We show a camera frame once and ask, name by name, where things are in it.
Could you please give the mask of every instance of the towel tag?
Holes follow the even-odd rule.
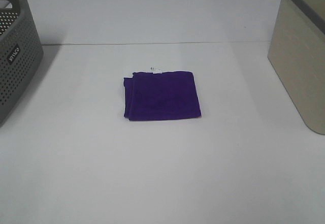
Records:
[[[153,74],[161,74],[163,73],[162,70],[158,69],[158,68],[150,68],[151,72]]]

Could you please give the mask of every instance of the white table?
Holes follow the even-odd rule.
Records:
[[[324,136],[268,42],[46,46],[0,128],[0,223],[316,223]],[[130,122],[123,77],[194,73],[202,118]]]
[[[28,0],[43,44],[270,41],[280,0]]]

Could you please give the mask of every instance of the basket logo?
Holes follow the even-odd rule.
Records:
[[[9,64],[11,65],[15,59],[17,58],[17,56],[19,55],[20,53],[20,47],[19,45],[17,44],[13,49],[12,51],[9,53],[8,57],[7,57],[7,61],[9,62]]]

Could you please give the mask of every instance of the plastic basket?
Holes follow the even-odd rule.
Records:
[[[25,91],[43,49],[27,0],[0,9],[0,126]]]

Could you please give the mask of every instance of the towel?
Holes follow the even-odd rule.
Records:
[[[133,73],[124,78],[125,113],[130,121],[176,120],[201,116],[191,72]]]

